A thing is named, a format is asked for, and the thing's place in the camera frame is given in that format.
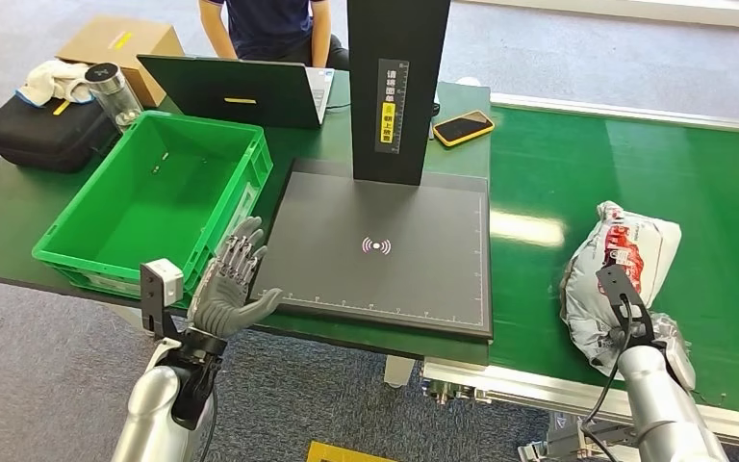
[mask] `human arm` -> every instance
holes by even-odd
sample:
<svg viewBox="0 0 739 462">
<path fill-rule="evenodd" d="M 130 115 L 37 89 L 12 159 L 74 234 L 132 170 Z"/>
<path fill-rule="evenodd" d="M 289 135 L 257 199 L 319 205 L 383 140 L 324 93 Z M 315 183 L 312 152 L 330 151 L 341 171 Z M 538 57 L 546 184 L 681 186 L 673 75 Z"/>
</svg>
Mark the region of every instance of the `human arm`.
<svg viewBox="0 0 739 462">
<path fill-rule="evenodd" d="M 330 53 L 330 1 L 314 0 L 311 2 L 313 10 L 312 46 L 313 67 L 327 67 L 327 57 Z"/>
<path fill-rule="evenodd" d="M 202 28 L 205 35 L 217 52 L 220 58 L 230 60 L 237 59 L 237 52 L 234 50 L 234 44 L 225 30 L 222 23 L 222 3 L 221 0 L 197 0 L 199 2 L 199 18 L 202 21 Z"/>
</svg>

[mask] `person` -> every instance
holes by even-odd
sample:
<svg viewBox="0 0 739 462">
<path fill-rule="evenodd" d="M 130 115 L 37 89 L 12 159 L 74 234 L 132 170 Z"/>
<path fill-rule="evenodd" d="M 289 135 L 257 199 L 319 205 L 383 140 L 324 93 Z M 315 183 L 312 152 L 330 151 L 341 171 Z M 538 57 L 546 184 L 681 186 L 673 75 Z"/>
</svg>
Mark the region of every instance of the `person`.
<svg viewBox="0 0 739 462">
<path fill-rule="evenodd" d="M 220 58 L 349 70 L 349 52 L 330 30 L 329 0 L 198 1 L 202 27 Z"/>
</svg>

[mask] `black pad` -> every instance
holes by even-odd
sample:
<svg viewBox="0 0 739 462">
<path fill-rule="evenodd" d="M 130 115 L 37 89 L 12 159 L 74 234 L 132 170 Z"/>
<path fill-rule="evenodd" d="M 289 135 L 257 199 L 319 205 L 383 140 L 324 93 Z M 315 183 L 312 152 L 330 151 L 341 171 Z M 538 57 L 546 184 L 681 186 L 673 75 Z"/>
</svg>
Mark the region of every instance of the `black pad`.
<svg viewBox="0 0 739 462">
<path fill-rule="evenodd" d="M 280 287 L 280 310 L 490 339 L 487 187 L 433 173 L 420 187 L 360 181 L 296 161 L 252 294 Z"/>
</svg>

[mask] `cable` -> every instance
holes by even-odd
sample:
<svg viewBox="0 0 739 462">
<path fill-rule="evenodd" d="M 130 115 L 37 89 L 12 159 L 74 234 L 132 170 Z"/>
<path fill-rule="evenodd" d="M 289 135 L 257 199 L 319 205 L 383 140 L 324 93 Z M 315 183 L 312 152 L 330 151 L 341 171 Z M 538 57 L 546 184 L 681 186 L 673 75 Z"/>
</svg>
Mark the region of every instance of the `cable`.
<svg viewBox="0 0 739 462">
<path fill-rule="evenodd" d="M 690 393 L 692 393 L 693 395 L 699 397 L 699 399 L 701 400 L 701 402 L 703 402 L 704 404 L 709 404 L 710 406 L 715 406 L 715 407 L 722 407 L 722 406 L 724 406 L 724 400 L 726 399 L 726 393 L 721 393 L 721 400 L 718 401 L 718 402 L 712 402 L 709 399 L 704 398 L 703 397 L 703 394 L 701 392 L 699 392 L 698 390 L 692 390 Z"/>
<path fill-rule="evenodd" d="M 211 389 L 211 394 L 214 397 L 214 408 L 211 410 L 211 429 L 208 430 L 208 438 L 205 439 L 205 448 L 202 450 L 202 455 L 199 456 L 199 462 L 205 462 L 208 449 L 211 448 L 211 440 L 214 438 L 214 428 L 217 426 L 217 387 Z"/>
<path fill-rule="evenodd" d="M 352 103 L 346 103 L 346 104 L 337 104 L 337 105 L 335 105 L 335 106 L 327 106 L 326 110 L 327 110 L 327 111 L 329 111 L 329 110 L 331 110 L 331 109 L 341 109 L 341 108 L 346 108 L 346 107 L 347 107 L 347 106 L 349 106 L 350 104 L 352 104 Z"/>
<path fill-rule="evenodd" d="M 582 433 L 584 433 L 585 436 L 590 438 L 591 441 L 593 441 L 594 443 L 596 443 L 597 446 L 599 446 L 599 449 L 601 449 L 601 451 L 604 452 L 604 455 L 606 455 L 607 458 L 610 459 L 610 462 L 619 462 L 618 460 L 616 460 L 616 457 L 613 455 L 613 453 L 610 450 L 608 450 L 607 446 L 605 446 L 604 443 L 600 441 L 599 438 L 597 438 L 590 429 L 588 429 L 587 426 L 585 425 L 582 426 Z"/>
<path fill-rule="evenodd" d="M 607 376 L 607 383 L 605 383 L 604 388 L 601 389 L 601 394 L 599 395 L 599 399 L 597 399 L 596 405 L 591 409 L 588 416 L 585 417 L 585 420 L 582 421 L 582 424 L 590 422 L 598 413 L 602 403 L 604 402 L 604 397 L 607 396 L 607 392 L 610 390 L 610 385 L 613 384 L 613 379 L 616 378 L 616 372 L 619 371 L 619 357 L 622 356 L 622 353 L 627 349 L 627 346 L 630 345 L 630 324 L 633 320 L 632 312 L 630 311 L 630 303 L 627 302 L 627 299 L 623 298 L 622 301 L 624 302 L 624 307 L 627 308 L 627 327 L 624 329 L 624 345 L 622 345 L 622 349 L 619 350 L 619 354 L 616 355 L 613 369 L 610 370 L 610 375 Z"/>
<path fill-rule="evenodd" d="M 591 441 L 593 441 L 599 447 L 599 449 L 604 452 L 604 455 L 606 455 L 611 462 L 617 462 L 616 457 L 614 457 L 613 453 L 610 452 L 607 446 L 599 438 L 597 438 L 596 435 L 594 435 L 594 432 L 592 432 L 591 429 L 588 428 L 588 424 L 591 422 L 594 416 L 596 416 L 602 404 L 604 403 L 604 398 L 607 396 L 607 392 L 610 390 L 610 385 L 613 384 L 613 379 L 616 378 L 616 372 L 619 371 L 619 357 L 622 356 L 622 353 L 627 350 L 627 346 L 630 345 L 630 324 L 633 322 L 633 312 L 630 308 L 630 303 L 624 296 L 622 297 L 622 302 L 624 303 L 624 308 L 627 309 L 627 326 L 624 328 L 624 344 L 622 345 L 622 349 L 619 350 L 619 354 L 616 355 L 616 361 L 613 363 L 613 369 L 610 370 L 610 375 L 607 376 L 607 383 L 605 383 L 604 388 L 601 389 L 601 394 L 599 394 L 599 399 L 597 399 L 597 403 L 594 405 L 594 408 L 591 409 L 591 412 L 589 412 L 588 415 L 585 417 L 585 420 L 582 421 L 582 425 L 580 426 L 580 428 L 582 428 L 582 433 L 590 438 Z"/>
</svg>

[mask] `yellow label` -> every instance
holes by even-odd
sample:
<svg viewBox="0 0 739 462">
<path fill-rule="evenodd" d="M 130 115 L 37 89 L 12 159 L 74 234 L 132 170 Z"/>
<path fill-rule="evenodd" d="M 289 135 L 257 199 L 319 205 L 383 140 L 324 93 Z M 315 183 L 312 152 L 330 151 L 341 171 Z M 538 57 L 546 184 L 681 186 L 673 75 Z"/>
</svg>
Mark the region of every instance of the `yellow label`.
<svg viewBox="0 0 739 462">
<path fill-rule="evenodd" d="M 392 143 L 395 127 L 395 103 L 381 105 L 381 142 Z"/>
<path fill-rule="evenodd" d="M 226 103 L 239 103 L 239 104 L 256 104 L 255 99 L 247 98 L 225 98 Z"/>
<path fill-rule="evenodd" d="M 314 441 L 310 444 L 310 451 L 307 452 L 307 462 L 394 462 L 394 460 Z"/>
<path fill-rule="evenodd" d="M 60 115 L 61 115 L 61 113 L 62 113 L 63 111 L 65 111 L 65 110 L 66 110 L 66 108 L 68 108 L 68 107 L 69 107 L 69 101 L 67 101 L 67 100 L 64 100 L 64 102 L 63 102 L 63 103 L 61 103 L 61 105 L 60 105 L 60 106 L 58 106 L 58 108 L 57 108 L 57 109 L 56 109 L 55 111 L 53 111 L 53 112 L 52 112 L 52 115 L 53 115 L 53 116 L 60 116 Z"/>
<path fill-rule="evenodd" d="M 114 45 L 114 49 L 115 49 L 115 50 L 119 50 L 120 48 L 122 48 L 122 47 L 123 47 L 123 45 L 125 45 L 125 44 L 126 44 L 126 42 L 127 42 L 127 41 L 129 41 L 129 39 L 130 39 L 131 37 L 132 37 L 132 33 L 131 33 L 131 32 L 127 32 L 127 33 L 125 33 L 125 34 L 122 34 L 122 35 L 120 35 L 120 37 L 118 37 L 118 38 L 117 38 L 117 39 L 115 40 L 115 45 Z"/>
</svg>

